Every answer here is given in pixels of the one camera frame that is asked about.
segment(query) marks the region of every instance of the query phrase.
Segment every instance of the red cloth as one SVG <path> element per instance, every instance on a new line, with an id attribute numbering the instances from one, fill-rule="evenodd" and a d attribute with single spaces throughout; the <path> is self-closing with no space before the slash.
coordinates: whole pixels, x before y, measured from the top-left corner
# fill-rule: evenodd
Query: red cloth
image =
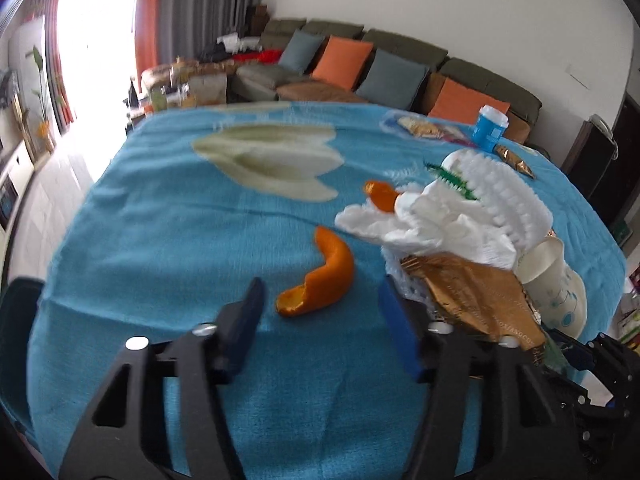
<path id="1" fill-rule="evenodd" d="M 284 51 L 278 48 L 270 48 L 263 50 L 262 52 L 250 52 L 248 54 L 235 54 L 232 56 L 235 61 L 249 61 L 251 59 L 257 59 L 259 62 L 268 65 L 277 63 L 280 60 L 280 56 Z"/>

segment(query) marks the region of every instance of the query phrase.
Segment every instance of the flower pattern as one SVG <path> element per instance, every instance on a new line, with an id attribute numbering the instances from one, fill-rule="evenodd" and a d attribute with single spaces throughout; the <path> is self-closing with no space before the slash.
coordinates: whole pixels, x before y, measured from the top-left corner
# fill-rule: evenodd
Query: flower pattern
<path id="1" fill-rule="evenodd" d="M 241 186 L 303 202 L 327 202 L 338 192 L 316 177 L 344 164 L 340 153 L 325 144 L 332 139 L 330 126 L 235 124 L 194 141 L 193 149 Z"/>
<path id="2" fill-rule="evenodd" d="M 568 280 L 563 279 L 562 281 L 565 285 L 568 285 Z M 569 305 L 567 306 L 568 312 L 562 316 L 562 321 L 560 322 L 563 327 L 568 327 L 574 321 L 575 309 L 578 307 L 578 296 L 570 290 L 561 288 L 549 303 L 551 308 L 560 308 L 561 306 L 564 307 L 564 304 L 567 303 L 567 301 L 569 301 Z"/>

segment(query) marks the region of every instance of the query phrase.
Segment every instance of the white crumpled tissue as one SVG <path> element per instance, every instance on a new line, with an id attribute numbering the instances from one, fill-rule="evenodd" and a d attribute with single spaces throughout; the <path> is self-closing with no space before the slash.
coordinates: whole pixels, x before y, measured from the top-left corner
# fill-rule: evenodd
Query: white crumpled tissue
<path id="1" fill-rule="evenodd" d="M 516 248 L 505 228 L 496 224 L 487 209 L 439 180 L 422 192 L 402 193 L 394 213 L 382 212 L 371 202 L 349 205 L 336 215 L 335 225 L 395 254 L 427 256 L 447 251 L 509 270 L 516 261 Z"/>

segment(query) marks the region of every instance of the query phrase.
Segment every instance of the potted plant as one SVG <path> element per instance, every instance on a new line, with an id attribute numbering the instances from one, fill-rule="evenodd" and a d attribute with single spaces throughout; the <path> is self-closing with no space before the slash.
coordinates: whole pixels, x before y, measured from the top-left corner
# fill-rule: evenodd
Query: potted plant
<path id="1" fill-rule="evenodd" d="M 40 51 L 35 45 L 33 45 L 33 49 L 28 51 L 24 57 L 33 57 L 33 60 L 38 67 L 38 72 L 40 73 L 40 89 L 31 89 L 31 92 L 38 98 L 38 101 L 40 102 L 40 115 L 42 117 L 42 120 L 40 121 L 40 124 L 38 126 L 38 136 L 43 139 L 47 147 L 47 151 L 49 153 L 53 153 L 55 145 L 53 143 L 53 140 L 51 139 L 50 123 L 47 114 L 47 85 L 44 81 L 44 60 L 42 59 L 42 54 L 40 54 Z"/>

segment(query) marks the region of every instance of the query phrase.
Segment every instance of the white bottle cap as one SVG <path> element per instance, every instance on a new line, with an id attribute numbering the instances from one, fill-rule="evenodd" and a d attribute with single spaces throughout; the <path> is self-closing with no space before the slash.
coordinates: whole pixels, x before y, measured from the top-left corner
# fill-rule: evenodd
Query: white bottle cap
<path id="1" fill-rule="evenodd" d="M 489 119 L 492 123 L 498 124 L 498 126 L 501 126 L 502 128 L 506 128 L 507 126 L 509 126 L 509 118 L 500 110 L 496 110 L 492 106 L 484 105 L 482 108 L 480 108 L 480 114 Z"/>

